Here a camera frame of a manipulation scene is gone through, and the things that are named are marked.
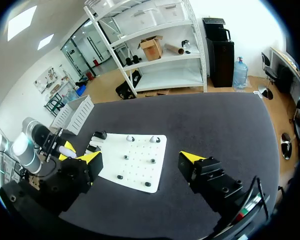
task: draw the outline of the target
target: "wooden floor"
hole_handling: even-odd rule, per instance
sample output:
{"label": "wooden floor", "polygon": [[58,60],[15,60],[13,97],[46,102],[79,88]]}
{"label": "wooden floor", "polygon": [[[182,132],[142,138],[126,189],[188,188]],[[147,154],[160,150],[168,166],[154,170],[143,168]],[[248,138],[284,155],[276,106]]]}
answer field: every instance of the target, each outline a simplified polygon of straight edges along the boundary
{"label": "wooden floor", "polygon": [[[248,77],[250,87],[247,87],[244,91],[249,93],[258,90],[258,85],[267,85],[267,80],[262,77]],[[124,78],[120,71],[113,70],[99,77],[96,77],[93,81],[87,85],[84,95],[90,95],[93,103],[105,103],[121,101],[121,98],[117,95],[115,89],[117,86],[124,82]],[[293,124],[289,123],[289,119],[293,117],[295,107],[294,101],[289,94],[283,94],[278,91],[275,85],[270,85],[269,88],[273,93],[273,99],[268,100],[263,98],[263,101],[268,109],[271,117],[273,127],[276,133],[278,151],[280,155],[280,186],[284,189],[287,188],[288,180],[293,176],[295,170],[295,164],[298,161],[298,148],[297,142],[292,143],[292,156],[289,160],[285,160],[281,154],[280,149],[280,138],[282,133],[286,132],[291,137],[294,136]],[[208,79],[207,91],[209,93],[217,92],[235,92],[233,87],[221,87],[215,88]],[[174,94],[195,94],[202,93],[203,87],[183,87],[183,88],[172,88],[169,90],[169,95]],[[146,94],[138,94],[138,98],[144,98]],[[278,193],[277,200],[281,198],[281,194]]]}

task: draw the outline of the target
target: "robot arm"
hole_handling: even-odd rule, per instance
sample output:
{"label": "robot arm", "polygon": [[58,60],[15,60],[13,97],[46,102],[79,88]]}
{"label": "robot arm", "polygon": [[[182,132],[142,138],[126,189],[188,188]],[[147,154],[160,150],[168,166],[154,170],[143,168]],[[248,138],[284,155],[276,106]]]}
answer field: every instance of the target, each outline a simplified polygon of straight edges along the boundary
{"label": "robot arm", "polygon": [[0,187],[5,183],[5,159],[16,160],[31,174],[38,175],[43,162],[36,153],[37,149],[46,155],[45,162],[49,162],[52,156],[62,160],[67,157],[76,158],[76,153],[71,150],[73,147],[60,137],[61,133],[59,131],[58,134],[53,134],[37,120],[27,117],[22,122],[22,132],[14,142],[0,134]]}

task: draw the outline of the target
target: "pegboard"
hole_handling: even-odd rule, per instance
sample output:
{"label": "pegboard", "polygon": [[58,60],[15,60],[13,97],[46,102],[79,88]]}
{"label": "pegboard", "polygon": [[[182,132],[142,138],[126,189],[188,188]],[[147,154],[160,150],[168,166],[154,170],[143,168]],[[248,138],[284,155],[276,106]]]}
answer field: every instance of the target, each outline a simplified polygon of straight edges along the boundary
{"label": "pegboard", "polygon": [[[159,138],[159,142],[150,142],[151,138]],[[89,144],[101,149],[103,169],[100,177],[147,193],[158,190],[167,144],[165,135],[107,133],[105,140],[93,136]]]}

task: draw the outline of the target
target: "desk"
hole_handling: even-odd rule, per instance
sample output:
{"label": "desk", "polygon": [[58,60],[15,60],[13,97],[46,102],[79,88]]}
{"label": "desk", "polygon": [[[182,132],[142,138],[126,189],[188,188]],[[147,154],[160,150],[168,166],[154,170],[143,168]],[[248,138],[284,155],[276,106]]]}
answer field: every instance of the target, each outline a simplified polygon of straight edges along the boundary
{"label": "desk", "polygon": [[290,88],[290,94],[293,98],[294,103],[297,105],[297,102],[300,98],[300,72],[295,66],[293,66],[289,58],[284,53],[271,47],[270,68],[277,72],[279,64],[287,66],[294,75],[293,82]]}
{"label": "desk", "polygon": [[[220,219],[178,170],[179,151],[214,156],[247,190],[255,175],[273,211],[279,184],[274,127],[262,99],[253,93],[166,95],[94,105],[78,136],[62,137],[83,155],[95,131],[163,134],[167,137],[159,190],[147,194],[98,177],[60,218],[112,236],[197,240]],[[256,227],[265,220],[260,211]]]}

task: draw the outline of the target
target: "white storage bin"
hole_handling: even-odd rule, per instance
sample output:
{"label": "white storage bin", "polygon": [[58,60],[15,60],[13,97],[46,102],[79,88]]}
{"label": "white storage bin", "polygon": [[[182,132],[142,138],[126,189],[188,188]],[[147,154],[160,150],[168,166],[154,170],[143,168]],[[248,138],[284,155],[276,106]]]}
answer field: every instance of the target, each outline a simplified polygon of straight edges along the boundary
{"label": "white storage bin", "polygon": [[156,3],[156,7],[159,9],[167,23],[187,19],[187,12],[182,2],[172,2],[163,5],[158,5]]}
{"label": "white storage bin", "polygon": [[55,117],[51,127],[78,135],[95,105],[89,95],[68,102]]}
{"label": "white storage bin", "polygon": [[120,24],[120,30],[123,34],[129,35],[143,29],[160,25],[163,22],[163,17],[157,9],[138,10],[128,16],[127,21]]}
{"label": "white storage bin", "polygon": [[88,5],[96,14],[100,15],[119,2],[120,0],[87,0],[84,4]]}

